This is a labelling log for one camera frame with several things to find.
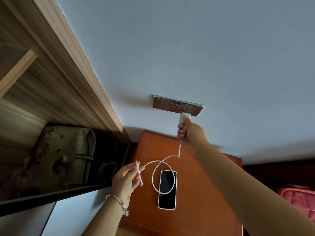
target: pink cushion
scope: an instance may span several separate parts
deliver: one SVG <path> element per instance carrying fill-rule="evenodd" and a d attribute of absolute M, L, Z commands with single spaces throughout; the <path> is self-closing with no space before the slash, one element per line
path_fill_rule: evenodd
<path fill-rule="evenodd" d="M 297 188 L 279 188 L 278 194 L 298 211 L 315 222 L 315 191 Z"/>

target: phone screen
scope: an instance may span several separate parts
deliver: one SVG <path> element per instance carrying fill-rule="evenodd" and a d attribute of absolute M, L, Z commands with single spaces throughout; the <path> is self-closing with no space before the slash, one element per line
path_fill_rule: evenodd
<path fill-rule="evenodd" d="M 176 206 L 176 185 L 177 185 L 177 173 L 175 171 L 175 185 L 172 191 L 168 194 L 159 194 L 158 206 L 162 209 L 173 210 Z M 160 192 L 168 192 L 174 182 L 173 174 L 170 170 L 162 170 L 161 171 L 161 179 L 160 179 Z"/>

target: silver outlet frame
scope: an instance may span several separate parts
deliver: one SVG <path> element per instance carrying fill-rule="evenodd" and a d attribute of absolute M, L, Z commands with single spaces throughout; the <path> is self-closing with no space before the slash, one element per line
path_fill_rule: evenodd
<path fill-rule="evenodd" d="M 174 113 L 190 113 L 192 116 L 196 117 L 201 110 L 204 108 L 203 104 L 191 103 L 173 98 L 166 98 L 159 95 L 154 95 L 153 107 L 165 111 L 170 111 Z"/>

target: person's left hand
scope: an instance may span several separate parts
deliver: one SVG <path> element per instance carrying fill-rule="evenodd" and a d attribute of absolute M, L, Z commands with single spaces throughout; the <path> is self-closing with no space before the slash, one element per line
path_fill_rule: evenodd
<path fill-rule="evenodd" d="M 130 163 L 122 167 L 113 177 L 112 194 L 119 198 L 128 208 L 130 195 L 140 183 L 140 175 L 136 163 Z"/>

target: person's left arm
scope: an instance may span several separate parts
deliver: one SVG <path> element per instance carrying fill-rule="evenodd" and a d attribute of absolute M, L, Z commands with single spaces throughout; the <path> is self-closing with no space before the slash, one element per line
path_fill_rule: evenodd
<path fill-rule="evenodd" d="M 111 193 L 128 208 L 130 195 L 140 183 L 138 167 L 135 163 L 122 167 L 113 177 Z M 107 201 L 94 216 L 82 236 L 115 236 L 124 210 L 118 200 L 108 197 Z"/>

